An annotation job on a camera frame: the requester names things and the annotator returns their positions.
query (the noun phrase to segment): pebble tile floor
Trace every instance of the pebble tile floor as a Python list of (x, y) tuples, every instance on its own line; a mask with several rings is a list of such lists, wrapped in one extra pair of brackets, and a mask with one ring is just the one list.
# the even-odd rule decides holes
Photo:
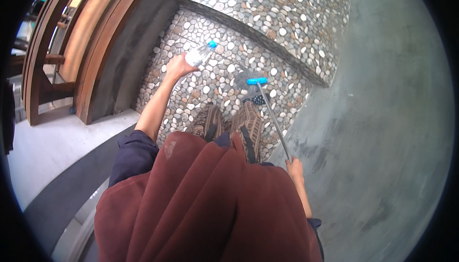
[[(190, 11), (179, 10), (169, 27), (161, 32), (160, 41), (153, 48), (146, 74), (140, 83), (136, 110), (141, 113), (166, 75), (166, 64), (174, 55), (215, 40), (217, 48), (200, 71), (194, 72), (173, 90), (160, 127), (157, 143), (162, 145), (167, 135), (184, 131), (201, 108), (212, 102), (219, 105), (225, 120), (230, 119), (254, 89), (246, 84), (236, 85), (240, 66), (257, 76), (265, 76), (263, 87), (269, 93), (270, 104), (283, 133), (295, 120), (311, 84), (295, 73), (282, 59), (257, 46), (234, 30)], [(259, 106), (262, 118), (261, 158), (266, 161), (279, 144), (272, 118), (266, 105)]]
[(274, 40), (330, 83), (349, 0), (192, 0), (231, 16)]

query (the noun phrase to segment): pebble stone step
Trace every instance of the pebble stone step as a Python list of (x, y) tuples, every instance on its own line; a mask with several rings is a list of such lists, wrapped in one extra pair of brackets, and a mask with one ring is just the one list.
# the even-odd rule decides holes
[(314, 84), (329, 86), (350, 12), (349, 0), (179, 0), (269, 49)]
[[(167, 135), (184, 131), (201, 108), (212, 102), (219, 105), (225, 119), (230, 119), (250, 95), (249, 87), (237, 85), (242, 70), (268, 78), (264, 86), (270, 104), (285, 134), (294, 122), (312, 84), (294, 72), (289, 64), (240, 33), (191, 11), (179, 10), (170, 25), (161, 32), (157, 46), (148, 57), (146, 73), (140, 82), (136, 110), (141, 113), (166, 75), (166, 64), (174, 55), (215, 40), (218, 43), (209, 61), (189, 75), (170, 97), (160, 127), (157, 143), (162, 145)], [(259, 108), (262, 118), (262, 161), (266, 161), (279, 144), (272, 118), (266, 105)]]

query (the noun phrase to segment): stone step edge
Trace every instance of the stone step edge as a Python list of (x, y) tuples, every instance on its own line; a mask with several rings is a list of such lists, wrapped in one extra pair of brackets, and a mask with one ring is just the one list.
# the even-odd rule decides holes
[(248, 37), (250, 40), (256, 42), (260, 46), (268, 49), (273, 54), (283, 59), (290, 64), (293, 70), (299, 70), (311, 83), (321, 86), (330, 87), (330, 83), (325, 82), (314, 70), (309, 68), (306, 63), (302, 63), (300, 59), (295, 58), (284, 47), (280, 46), (274, 40), (268, 38), (265, 34), (258, 30), (253, 29), (249, 25), (240, 22), (224, 13), (212, 9), (203, 4), (197, 3), (192, 0), (176, 0), (182, 9), (197, 13), (199, 15), (210, 18), (222, 25), (228, 26), (238, 33)]

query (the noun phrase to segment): brown shawl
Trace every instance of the brown shawl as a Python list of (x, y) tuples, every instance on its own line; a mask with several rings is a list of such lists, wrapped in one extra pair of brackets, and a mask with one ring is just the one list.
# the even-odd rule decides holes
[(322, 260), (285, 170), (189, 133), (103, 193), (94, 231), (100, 261)]

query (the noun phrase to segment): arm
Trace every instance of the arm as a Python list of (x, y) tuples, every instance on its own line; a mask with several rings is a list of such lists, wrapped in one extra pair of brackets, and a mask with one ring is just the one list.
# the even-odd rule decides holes
[(295, 156), (292, 156), (293, 163), (290, 164), (289, 160), (286, 160), (287, 172), (295, 184), (296, 191), (300, 196), (301, 203), (303, 204), (304, 214), (306, 218), (312, 218), (313, 214), (311, 212), (311, 206), (309, 206), (309, 201), (307, 200), (306, 189), (304, 188), (304, 178), (303, 178), (303, 163), (298, 160)]
[(181, 77), (197, 70), (197, 67), (192, 67), (185, 61), (185, 54), (174, 56), (167, 64), (163, 83), (146, 105), (135, 129), (141, 130), (156, 141), (172, 89)]

